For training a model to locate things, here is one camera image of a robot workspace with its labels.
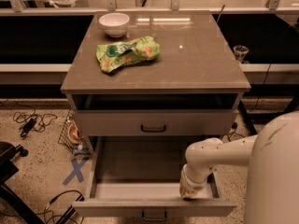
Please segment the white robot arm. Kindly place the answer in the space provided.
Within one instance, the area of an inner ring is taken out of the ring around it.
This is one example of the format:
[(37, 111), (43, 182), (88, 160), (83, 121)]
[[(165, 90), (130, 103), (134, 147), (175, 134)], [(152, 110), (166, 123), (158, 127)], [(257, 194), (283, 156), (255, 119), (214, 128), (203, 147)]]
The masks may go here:
[(247, 165), (244, 224), (299, 224), (299, 112), (281, 115), (253, 136), (208, 138), (185, 151), (179, 192), (190, 199), (219, 165)]

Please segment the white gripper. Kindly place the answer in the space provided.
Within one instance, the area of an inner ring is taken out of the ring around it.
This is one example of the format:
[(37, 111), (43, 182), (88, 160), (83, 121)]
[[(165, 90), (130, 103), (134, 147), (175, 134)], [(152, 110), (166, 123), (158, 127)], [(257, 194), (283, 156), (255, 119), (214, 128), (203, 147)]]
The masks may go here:
[(185, 164), (181, 170), (179, 183), (181, 198), (184, 200), (195, 198), (198, 192), (206, 187), (207, 179), (212, 172), (213, 169), (206, 166), (195, 169)]

